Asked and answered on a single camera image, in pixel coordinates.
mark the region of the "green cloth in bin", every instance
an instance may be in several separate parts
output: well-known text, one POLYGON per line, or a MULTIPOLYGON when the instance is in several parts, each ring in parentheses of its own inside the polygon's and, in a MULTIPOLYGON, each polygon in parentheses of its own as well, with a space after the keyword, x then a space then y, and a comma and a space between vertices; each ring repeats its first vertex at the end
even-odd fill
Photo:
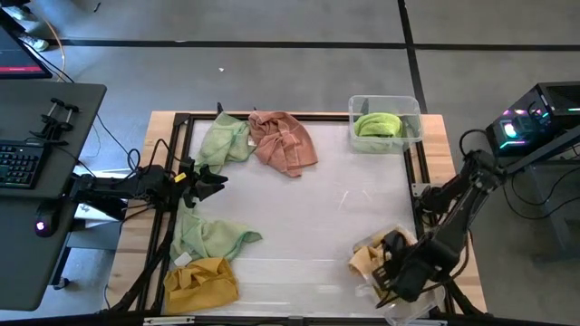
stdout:
POLYGON ((184 252, 192 260, 224 257, 231 261, 240 252, 243 243, 261 239, 262 235, 258 232, 236 222, 208 222, 197 216, 195 208, 187 208, 181 199, 169 255, 173 261, 184 252))
POLYGON ((255 149, 248 145, 249 134, 247 121, 220 113, 203 138, 196 157, 196 169, 208 164, 212 173, 218 173, 227 161, 247 160, 255 149))
POLYGON ((390 113, 371 113, 361 116, 354 123, 354 134, 359 137, 400 138, 402 122, 390 113))

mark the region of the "concrete floor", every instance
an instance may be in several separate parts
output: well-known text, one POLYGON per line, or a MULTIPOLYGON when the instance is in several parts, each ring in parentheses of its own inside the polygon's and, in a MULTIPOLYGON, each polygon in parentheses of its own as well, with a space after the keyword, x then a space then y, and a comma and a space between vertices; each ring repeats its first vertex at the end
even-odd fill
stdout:
MULTIPOLYGON (((41 7, 61 37, 70 39, 404 40, 396 0, 36 1, 33 9, 41 7), (94 13, 99 2, 101 7, 94 13)), ((580 43, 576 19, 580 6, 575 0, 406 3, 416 43, 580 43)), ((41 25, 35 31, 48 34, 41 25)), ((65 50, 71 77, 107 85, 101 116, 128 148, 140 149, 153 110, 214 110, 216 101, 221 101, 226 110, 257 106, 262 110, 340 111, 347 110, 348 98, 354 94, 413 95, 404 50, 81 46, 65 50), (122 127, 128 124, 129 129, 122 127)), ((46 57, 60 65, 57 51, 46 57)), ((427 110, 444 116, 457 167, 461 165, 457 143, 464 130, 485 127, 536 82, 580 80, 577 52, 417 51, 417 58, 427 110)), ((91 158, 98 146, 92 133, 82 160, 94 169, 124 168, 121 150, 100 126, 97 129, 101 152, 91 158)), ((466 146, 486 145, 474 135, 466 146)), ((538 267, 531 262, 532 254, 554 246, 546 221, 517 218, 497 192, 479 213, 473 231, 491 313, 580 323, 580 264, 538 267)), ((49 290, 36 312, 0 312, 0 319, 98 311, 111 261, 111 254, 73 251, 65 273, 78 287, 49 290)))

